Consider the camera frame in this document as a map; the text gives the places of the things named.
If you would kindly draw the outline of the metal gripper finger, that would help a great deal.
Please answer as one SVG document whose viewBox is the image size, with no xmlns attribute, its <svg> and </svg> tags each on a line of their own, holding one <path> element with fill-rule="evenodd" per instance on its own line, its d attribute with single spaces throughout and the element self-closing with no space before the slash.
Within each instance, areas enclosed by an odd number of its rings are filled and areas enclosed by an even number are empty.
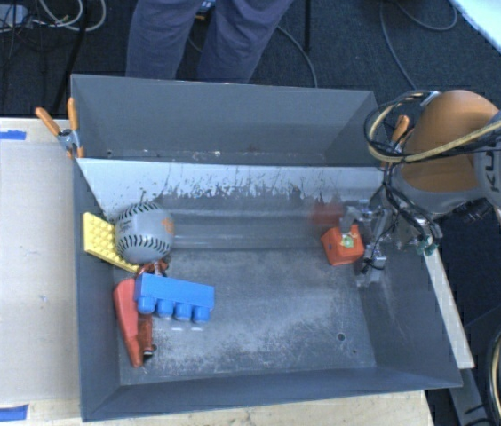
<svg viewBox="0 0 501 426">
<path fill-rule="evenodd" d="M 360 226 L 361 232 L 366 233 L 370 229 L 370 207 L 367 201 L 347 203 L 343 208 L 341 217 L 341 231 L 349 233 L 352 226 Z"/>
<path fill-rule="evenodd" d="M 363 257 L 355 268 L 355 280 L 358 288 L 366 288 L 379 283 L 385 273 L 386 254 L 379 245 L 368 245 Z"/>
</svg>

